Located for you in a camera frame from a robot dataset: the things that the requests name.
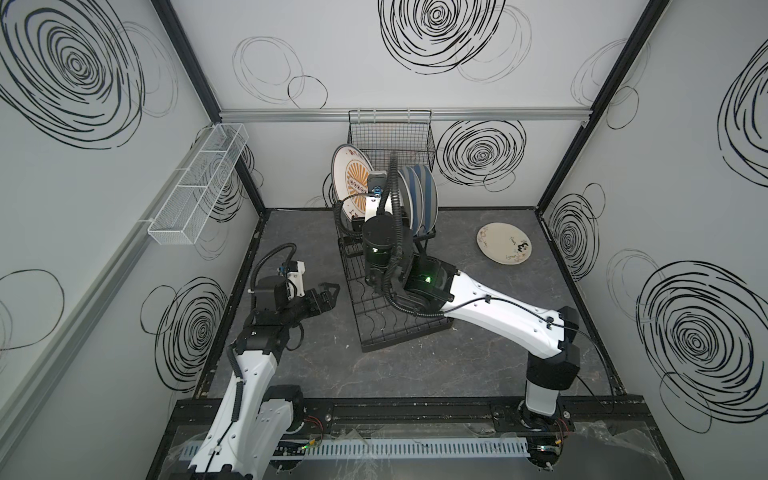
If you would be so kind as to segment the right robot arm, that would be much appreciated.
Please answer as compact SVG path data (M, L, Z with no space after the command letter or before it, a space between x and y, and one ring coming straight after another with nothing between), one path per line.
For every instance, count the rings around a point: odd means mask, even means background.
M366 283L406 315L465 321L524 348L528 360L521 410L533 417L554 417L561 393L580 372L578 312L530 305L419 251L415 221L402 206L409 197L402 190L405 184L396 157L387 171L370 171L354 187L345 179L332 183L335 217L341 217L349 203L363 204L360 213L337 224L362 245Z

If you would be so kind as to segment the orange sunburst plate back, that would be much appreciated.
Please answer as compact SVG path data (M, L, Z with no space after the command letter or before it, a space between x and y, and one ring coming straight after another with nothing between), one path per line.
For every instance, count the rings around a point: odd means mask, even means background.
M368 191L367 178L372 170L366 154L355 146L342 144L335 150L331 179L336 197L333 210L337 226L339 207L342 207L348 216L364 218Z

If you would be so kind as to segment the blue striped plate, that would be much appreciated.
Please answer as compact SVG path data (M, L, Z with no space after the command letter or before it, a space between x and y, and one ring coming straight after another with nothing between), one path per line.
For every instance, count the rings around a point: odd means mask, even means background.
M436 223L439 213L438 188L431 170L426 165L413 166L414 172L418 177L423 196L423 220L420 232L430 233Z
M418 236L424 227L424 195L421 181L411 166L400 169L401 175L408 187L411 204L411 230Z

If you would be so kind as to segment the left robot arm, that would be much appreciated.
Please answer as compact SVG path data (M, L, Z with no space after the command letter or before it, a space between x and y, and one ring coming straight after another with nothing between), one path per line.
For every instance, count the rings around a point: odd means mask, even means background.
M243 329L226 349L232 374L211 427L189 465L171 479L261 479L279 443L301 430L304 396L297 385L272 378L288 346L290 331L333 310L336 283L316 289L303 284L297 245L278 245L254 267L249 292L253 307Z

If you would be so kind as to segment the cream plate with cat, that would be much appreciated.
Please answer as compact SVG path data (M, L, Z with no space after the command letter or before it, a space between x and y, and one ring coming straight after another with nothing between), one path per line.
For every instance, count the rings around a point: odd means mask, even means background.
M476 235L481 252L501 265L519 265L532 253L532 242L518 227L501 222L482 226Z

